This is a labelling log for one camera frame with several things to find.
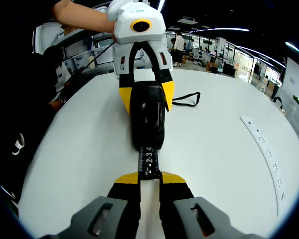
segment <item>person's hand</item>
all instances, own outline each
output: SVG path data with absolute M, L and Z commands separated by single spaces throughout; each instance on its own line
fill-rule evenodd
M 63 103 L 60 101 L 53 101 L 53 102 L 50 102 L 49 105 L 51 105 L 53 107 L 53 110 L 55 112 L 58 112 L 61 109 Z

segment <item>white table surface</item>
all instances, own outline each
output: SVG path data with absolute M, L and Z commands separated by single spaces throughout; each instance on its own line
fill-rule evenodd
M 151 70 L 136 79 L 154 79 Z M 244 233 L 270 235 L 277 226 L 274 185 L 266 161 L 240 120 L 250 116 L 265 134 L 279 162 L 286 212 L 299 195 L 299 140 L 279 109 L 252 85 L 206 72 L 174 69 L 174 97 L 201 92 L 194 108 L 173 106 L 165 114 L 159 168 L 187 181 L 227 213 Z M 136 172 L 130 118 L 114 74 L 95 77 L 55 116 L 28 171 L 19 204 L 20 220 L 35 237 L 57 234 L 74 213 L 114 181 Z M 158 219 L 158 183 L 142 182 L 138 238 L 164 238 Z

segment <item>black strap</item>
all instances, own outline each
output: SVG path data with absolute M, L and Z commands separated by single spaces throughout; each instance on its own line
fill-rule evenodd
M 178 102 L 174 102 L 174 101 L 178 101 L 178 100 L 186 99 L 186 98 L 191 97 L 191 96 L 194 96 L 194 95 L 197 95 L 196 104 L 194 104 L 194 105 L 190 105 L 190 104 L 186 104 L 186 103 L 178 103 Z M 188 94 L 188 95 L 186 95 L 186 96 L 182 96 L 182 97 L 179 97 L 179 98 L 175 98 L 175 99 L 173 99 L 172 104 L 173 104 L 173 105 L 176 105 L 176 106 L 189 106 L 189 107 L 194 107 L 194 106 L 198 105 L 198 103 L 199 103 L 199 99 L 200 99 L 200 92 L 196 92 L 196 93 Z
M 132 87 L 134 81 L 134 60 L 138 50 L 143 49 L 148 55 L 152 64 L 152 71 L 155 75 L 156 82 L 162 84 L 165 82 L 172 81 L 169 69 L 160 69 L 158 59 L 155 55 L 154 50 L 147 41 L 134 42 L 131 48 L 129 56 L 129 73 L 120 75 L 120 88 L 121 87 Z

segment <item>ceiling light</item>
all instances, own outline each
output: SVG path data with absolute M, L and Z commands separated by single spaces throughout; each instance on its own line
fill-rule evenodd
M 297 52 L 299 52 L 299 49 L 296 48 L 296 47 L 295 47 L 294 45 L 292 45 L 291 43 L 289 43 L 289 42 L 286 41 L 286 45 L 289 46 L 289 47 L 291 47 L 291 48 L 293 48 L 293 49 L 296 50 Z
M 178 20 L 177 22 L 190 24 L 190 25 L 198 23 L 197 21 L 190 20 L 190 19 L 185 19 L 185 18 L 182 18 L 182 19 Z
M 164 3 L 165 3 L 165 0 L 160 0 L 160 1 L 159 1 L 157 11 L 161 11 L 161 9 L 162 9 L 163 6 L 164 6 Z
M 266 56 L 267 58 L 271 59 L 272 61 L 274 61 L 274 62 L 278 63 L 279 65 L 281 65 L 282 67 L 286 68 L 286 66 L 283 65 L 283 64 L 281 64 L 279 61 L 276 61 L 275 59 L 273 59 L 273 58 L 271 58 L 271 57 L 269 57 L 269 56 L 267 56 L 267 55 L 265 55 L 263 53 L 260 53 L 258 51 L 255 51 L 255 50 L 249 49 L 247 47 L 243 47 L 243 46 L 237 46 L 237 47 L 242 48 L 242 49 L 246 49 L 246 50 L 249 50 L 249 51 L 253 51 L 253 52 L 256 52 L 256 53 L 258 53 L 260 55 Z
M 258 60 L 260 60 L 260 61 L 265 62 L 267 65 L 274 66 L 273 64 L 269 63 L 268 61 L 265 61 L 264 59 L 261 59 L 261 58 L 259 58 L 257 56 L 255 56 L 255 58 L 258 59 Z
M 211 29 L 207 29 L 207 31 L 211 31 L 211 30 L 249 31 L 248 29 L 243 29 L 243 28 L 232 28 L 232 27 L 219 27 L 219 28 L 211 28 Z
M 175 31 L 177 31 L 177 30 L 180 30 L 180 28 L 178 28 L 178 27 L 170 27 L 169 30 L 175 30 Z

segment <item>chair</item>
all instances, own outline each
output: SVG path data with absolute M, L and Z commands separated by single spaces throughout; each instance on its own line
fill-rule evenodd
M 197 48 L 193 49 L 193 59 L 194 59 L 194 65 L 202 65 L 201 60 L 202 60 L 202 55 L 199 54 L 199 51 Z

